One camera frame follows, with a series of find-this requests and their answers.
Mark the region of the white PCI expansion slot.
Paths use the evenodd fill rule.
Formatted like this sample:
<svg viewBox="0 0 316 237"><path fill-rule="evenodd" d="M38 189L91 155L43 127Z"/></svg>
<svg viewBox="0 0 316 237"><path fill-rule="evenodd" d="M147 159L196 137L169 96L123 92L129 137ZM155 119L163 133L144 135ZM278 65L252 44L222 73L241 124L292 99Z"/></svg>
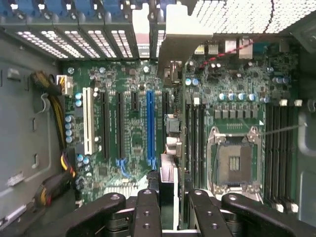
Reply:
<svg viewBox="0 0 316 237"><path fill-rule="evenodd" d="M83 103L83 143L84 154L92 155L95 152L94 141L94 90L90 87L82 89Z"/></svg>

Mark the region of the perforated metal slot cover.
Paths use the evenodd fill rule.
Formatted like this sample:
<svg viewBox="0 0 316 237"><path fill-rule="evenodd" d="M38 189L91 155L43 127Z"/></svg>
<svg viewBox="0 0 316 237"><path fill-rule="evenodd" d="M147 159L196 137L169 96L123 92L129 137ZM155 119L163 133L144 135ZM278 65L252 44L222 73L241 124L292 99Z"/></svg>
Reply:
<svg viewBox="0 0 316 237"><path fill-rule="evenodd" d="M90 58L100 58L98 52L86 41L78 31L64 31L65 35L82 49Z"/></svg>
<svg viewBox="0 0 316 237"><path fill-rule="evenodd" d="M130 49L126 34L124 30L112 30L111 31L114 40L123 56L123 58L133 58L133 53Z"/></svg>
<svg viewBox="0 0 316 237"><path fill-rule="evenodd" d="M66 51L68 54L74 58L84 58L84 56L73 46L71 46L65 39L58 35L55 31L41 31L44 37L49 39L51 42L59 46L61 49Z"/></svg>
<svg viewBox="0 0 316 237"><path fill-rule="evenodd" d="M99 49L103 52L103 54L107 58L112 58L112 59L117 58L116 53L114 52L114 50L110 46L103 31L101 31L101 30L89 30L88 35L96 43L96 45L99 47Z"/></svg>
<svg viewBox="0 0 316 237"><path fill-rule="evenodd" d="M16 32L16 35L19 37L25 39L32 45L35 45L36 47L39 47L40 49L46 51L47 53L57 57L58 59L68 59L68 55L57 49L56 47L50 45L46 41L42 40L38 36L34 35L33 33L29 31L18 31Z"/></svg>

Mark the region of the CPU socket with metal frame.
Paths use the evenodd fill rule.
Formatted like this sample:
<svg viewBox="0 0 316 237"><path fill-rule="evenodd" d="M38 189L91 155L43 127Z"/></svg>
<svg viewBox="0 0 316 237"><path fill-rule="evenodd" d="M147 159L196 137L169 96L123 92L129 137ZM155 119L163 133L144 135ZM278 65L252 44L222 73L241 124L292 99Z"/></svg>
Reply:
<svg viewBox="0 0 316 237"><path fill-rule="evenodd" d="M236 133L211 128L207 139L207 187L215 198L237 193L262 200L261 145L256 126Z"/></svg>

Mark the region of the long black expansion slot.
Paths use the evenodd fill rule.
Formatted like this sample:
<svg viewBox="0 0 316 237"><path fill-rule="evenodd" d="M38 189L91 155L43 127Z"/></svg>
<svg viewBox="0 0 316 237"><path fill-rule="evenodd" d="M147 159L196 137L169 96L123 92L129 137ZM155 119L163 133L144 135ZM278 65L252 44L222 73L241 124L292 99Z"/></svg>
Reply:
<svg viewBox="0 0 316 237"><path fill-rule="evenodd" d="M125 158L125 124L124 124L124 94L116 93L116 122L117 122L117 154L118 159Z"/></svg>
<svg viewBox="0 0 316 237"><path fill-rule="evenodd" d="M105 90L100 93L100 107L102 113L102 149L104 160L108 161L110 158L110 115L109 115L109 98Z"/></svg>

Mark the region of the silver rear port block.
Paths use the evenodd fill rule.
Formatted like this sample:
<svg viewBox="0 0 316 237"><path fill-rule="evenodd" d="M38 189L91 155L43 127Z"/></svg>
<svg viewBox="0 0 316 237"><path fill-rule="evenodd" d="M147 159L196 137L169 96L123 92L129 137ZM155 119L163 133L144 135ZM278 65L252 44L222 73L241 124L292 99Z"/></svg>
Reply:
<svg viewBox="0 0 316 237"><path fill-rule="evenodd" d="M237 54L239 59L253 58L253 40L245 37L225 40L225 54Z"/></svg>

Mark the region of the blue expansion slot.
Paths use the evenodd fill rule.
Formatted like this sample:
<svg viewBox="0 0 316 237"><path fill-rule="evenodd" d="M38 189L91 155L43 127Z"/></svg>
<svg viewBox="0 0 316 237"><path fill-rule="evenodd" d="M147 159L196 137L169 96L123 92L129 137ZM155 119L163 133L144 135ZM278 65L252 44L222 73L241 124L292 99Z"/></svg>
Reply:
<svg viewBox="0 0 316 237"><path fill-rule="evenodd" d="M147 103L147 163L152 170L156 170L155 155L155 99L154 92L146 92Z"/></svg>

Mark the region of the grey metal PC case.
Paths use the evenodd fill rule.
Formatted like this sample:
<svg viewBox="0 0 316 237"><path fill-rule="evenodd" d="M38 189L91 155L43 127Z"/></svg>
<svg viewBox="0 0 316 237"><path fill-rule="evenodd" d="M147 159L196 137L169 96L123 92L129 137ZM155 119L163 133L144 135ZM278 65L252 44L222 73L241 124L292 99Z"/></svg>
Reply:
<svg viewBox="0 0 316 237"><path fill-rule="evenodd" d="M94 201L79 203L75 187L78 176L74 162L69 159L64 132L64 95L56 76L62 74L62 63L69 61L158 61L156 30L166 22L166 8L170 4L187 6L212 33L212 38L201 44L215 46L203 66L231 55L225 54L225 40L229 39L248 37L253 44L284 42L298 48L297 88L302 100L298 121L308 126L298 128L297 137L299 210L297 214L283 213L316 227L316 0L160 0L164 18L157 22L133 15L131 22L66 18L48 23L33 20L0 25L0 237L64 237L71 225L66 218L72 212L110 193L123 195L109 192ZM89 30L103 31L117 58L107 58L88 35ZM133 58L123 58L112 30L125 31ZM58 59L16 35L18 31L33 33L69 58ZM84 58L74 58L41 31L55 31ZM64 31L81 33L100 58L90 58ZM149 178L130 196L123 196L128 199L136 197L142 189L155 190L162 237L202 237L197 227L190 228L195 216L190 213L189 198L188 227L172 232L163 224L158 171L150 171ZM188 193L191 190L207 192L212 203L221 207L221 199L208 190L191 188ZM222 214L234 237L240 237L242 226L237 216L225 210Z"/></svg>

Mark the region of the black RAM slot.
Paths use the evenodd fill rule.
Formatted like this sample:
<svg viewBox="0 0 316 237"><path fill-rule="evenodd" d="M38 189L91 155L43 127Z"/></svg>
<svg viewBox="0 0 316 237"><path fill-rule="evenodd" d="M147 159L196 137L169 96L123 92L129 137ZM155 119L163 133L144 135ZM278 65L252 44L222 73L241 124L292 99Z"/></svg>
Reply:
<svg viewBox="0 0 316 237"><path fill-rule="evenodd" d="M185 122L186 122L186 170L190 171L190 111L191 111L191 105L186 104L186 116L185 116Z"/></svg>
<svg viewBox="0 0 316 237"><path fill-rule="evenodd" d="M271 104L266 104L266 132L272 130L272 108ZM271 135L265 135L265 199L271 197Z"/></svg>
<svg viewBox="0 0 316 237"><path fill-rule="evenodd" d="M288 125L291 129L287 131L287 184L286 197L289 202L289 212L298 213L299 206L296 198L297 191L297 137L298 137L298 113L299 107L288 108Z"/></svg>
<svg viewBox="0 0 316 237"><path fill-rule="evenodd" d="M192 106L191 113L191 162L192 162L192 178L193 186L196 187L197 175L196 175L196 165L197 165L197 110L195 106Z"/></svg>
<svg viewBox="0 0 316 237"><path fill-rule="evenodd" d="M204 105L200 105L198 114L198 158L199 188L203 188L204 180Z"/></svg>
<svg viewBox="0 0 316 237"><path fill-rule="evenodd" d="M280 128L285 128L286 127L286 123L287 123L287 107L280 107L281 108L281 117L280 117ZM285 172L286 172L286 158L285 156L285 148L286 146L286 131L282 131L280 132L280 154L279 154L279 158L280 158L280 178L279 178L279 200L280 203L283 206L286 206L285 201L284 201L284 196L285 196Z"/></svg>
<svg viewBox="0 0 316 237"><path fill-rule="evenodd" d="M276 210L278 212L283 212L283 205L279 201L279 129L280 129L280 106L274 106L274 134L273 134L273 200L276 204Z"/></svg>

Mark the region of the white power connector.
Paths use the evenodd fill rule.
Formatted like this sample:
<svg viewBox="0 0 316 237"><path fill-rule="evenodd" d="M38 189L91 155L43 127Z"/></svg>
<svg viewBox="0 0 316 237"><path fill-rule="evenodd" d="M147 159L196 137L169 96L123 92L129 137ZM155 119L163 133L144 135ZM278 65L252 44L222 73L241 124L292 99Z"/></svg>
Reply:
<svg viewBox="0 0 316 237"><path fill-rule="evenodd" d="M62 95L73 96L73 77L67 75L57 75L56 76L57 85L61 86Z"/></svg>

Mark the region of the blue card retention latch bar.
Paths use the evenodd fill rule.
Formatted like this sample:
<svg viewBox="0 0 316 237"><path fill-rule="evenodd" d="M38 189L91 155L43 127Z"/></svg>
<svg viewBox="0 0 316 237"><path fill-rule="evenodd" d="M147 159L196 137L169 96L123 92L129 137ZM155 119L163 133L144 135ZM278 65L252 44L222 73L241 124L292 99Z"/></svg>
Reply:
<svg viewBox="0 0 316 237"><path fill-rule="evenodd" d="M66 18L131 22L133 15L145 16L149 22L164 18L160 0L0 0L0 25Z"/></svg>

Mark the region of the short black expansion slot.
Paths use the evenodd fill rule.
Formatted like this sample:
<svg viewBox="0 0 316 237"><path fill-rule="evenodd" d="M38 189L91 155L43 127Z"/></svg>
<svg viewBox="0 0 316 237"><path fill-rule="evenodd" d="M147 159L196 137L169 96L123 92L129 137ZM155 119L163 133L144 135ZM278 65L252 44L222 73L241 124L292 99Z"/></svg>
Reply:
<svg viewBox="0 0 316 237"><path fill-rule="evenodd" d="M137 112L139 106L139 96L137 91L132 91L131 92L131 110L133 112Z"/></svg>

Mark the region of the green motherboard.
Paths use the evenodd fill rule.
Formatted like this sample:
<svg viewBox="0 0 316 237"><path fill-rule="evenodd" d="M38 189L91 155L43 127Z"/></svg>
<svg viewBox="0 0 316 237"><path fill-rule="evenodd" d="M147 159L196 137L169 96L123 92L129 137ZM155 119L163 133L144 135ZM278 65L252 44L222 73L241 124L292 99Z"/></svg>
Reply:
<svg viewBox="0 0 316 237"><path fill-rule="evenodd" d="M296 46L284 42L253 44L253 58L239 59L237 54L223 56L203 66L202 62L213 55L214 45L201 45L193 54L197 63L194 84L201 85L206 100L206 145L211 128L220 131L247 132L252 126L266 132L266 104L287 107L302 106L298 97L299 52ZM156 60L132 61L69 61L62 63L62 74L73 77L73 96L64 95L64 132L69 159L74 162L77 180L77 198L80 204L96 200L109 192L130 196L136 189L150 181L153 171L147 163L147 103L146 92L152 90L155 99L155 155L156 171L161 154L161 108L160 82L157 79ZM94 90L95 152L84 154L82 89ZM104 160L102 139L102 113L100 93L107 91L110 115L110 158ZM138 111L131 110L131 92L139 96ZM125 158L118 159L116 93L124 94ZM276 209L273 200L273 134L271 135L271 197L265 199L265 135L262 139L262 200L260 202ZM286 134L286 170L287 170ZM205 149L205 183L207 187L207 146ZM283 212L289 212L286 197Z"/></svg>

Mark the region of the thin metal locking lever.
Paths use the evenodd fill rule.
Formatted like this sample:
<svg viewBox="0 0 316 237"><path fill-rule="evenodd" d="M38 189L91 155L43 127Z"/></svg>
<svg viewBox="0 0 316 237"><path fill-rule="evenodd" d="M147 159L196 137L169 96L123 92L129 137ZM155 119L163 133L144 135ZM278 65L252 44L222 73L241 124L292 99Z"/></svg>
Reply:
<svg viewBox="0 0 316 237"><path fill-rule="evenodd" d="M285 131L290 131L290 130L294 130L296 128L300 128L300 127L307 127L308 125L306 123L302 123L302 124L297 124L297 125L293 125L293 126L288 126L288 127L284 127L284 128L279 128L276 130L272 130L272 131L266 131L266 132L260 132L258 135L263 136L263 135L270 135L270 134L274 134L274 133L280 133L280 132L285 132Z"/></svg>

